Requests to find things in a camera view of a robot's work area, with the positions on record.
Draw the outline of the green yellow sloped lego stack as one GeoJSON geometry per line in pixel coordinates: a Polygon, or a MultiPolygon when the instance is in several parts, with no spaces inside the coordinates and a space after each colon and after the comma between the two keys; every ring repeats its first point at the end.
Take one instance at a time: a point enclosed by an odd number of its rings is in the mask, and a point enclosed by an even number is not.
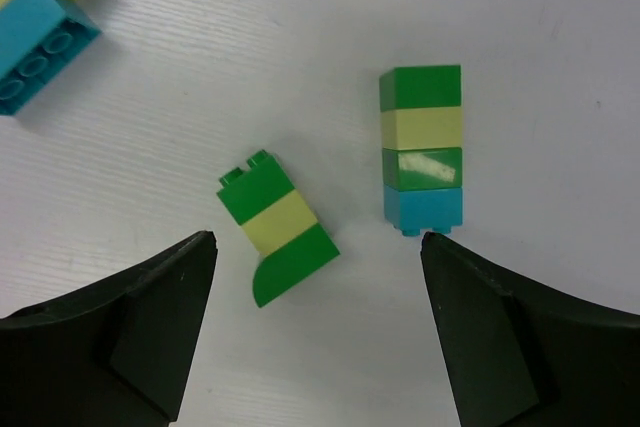
{"type": "Polygon", "coordinates": [[[259,253],[252,292],[264,307],[340,255],[277,158],[259,150],[219,178],[217,196],[259,253]]]}

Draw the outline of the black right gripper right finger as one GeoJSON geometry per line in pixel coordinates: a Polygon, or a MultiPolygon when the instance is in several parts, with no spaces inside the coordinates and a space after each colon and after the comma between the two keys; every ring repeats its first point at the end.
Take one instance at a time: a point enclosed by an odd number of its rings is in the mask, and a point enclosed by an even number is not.
{"type": "Polygon", "coordinates": [[[463,426],[636,426],[639,317],[558,291],[448,237],[421,246],[463,426]]]}

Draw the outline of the green yellow teal lego cluster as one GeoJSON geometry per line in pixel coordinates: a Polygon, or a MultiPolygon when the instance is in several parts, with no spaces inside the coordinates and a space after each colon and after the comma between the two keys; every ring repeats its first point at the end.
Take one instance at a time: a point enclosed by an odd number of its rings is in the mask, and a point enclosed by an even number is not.
{"type": "Polygon", "coordinates": [[[406,237],[463,223],[462,67],[394,67],[379,78],[383,210],[406,237]]]}

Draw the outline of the teal green lego stack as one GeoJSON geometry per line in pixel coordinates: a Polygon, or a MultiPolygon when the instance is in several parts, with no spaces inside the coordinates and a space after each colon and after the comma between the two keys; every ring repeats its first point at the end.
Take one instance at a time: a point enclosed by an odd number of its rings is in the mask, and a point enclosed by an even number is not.
{"type": "Polygon", "coordinates": [[[100,34],[77,0],[1,0],[1,114],[15,115],[100,34]]]}

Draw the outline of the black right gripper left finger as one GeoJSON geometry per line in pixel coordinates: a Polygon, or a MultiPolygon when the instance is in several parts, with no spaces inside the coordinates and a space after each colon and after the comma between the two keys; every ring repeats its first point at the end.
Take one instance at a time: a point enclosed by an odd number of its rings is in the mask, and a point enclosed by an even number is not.
{"type": "Polygon", "coordinates": [[[4,426],[168,426],[178,419],[217,244],[152,258],[1,320],[4,426]]]}

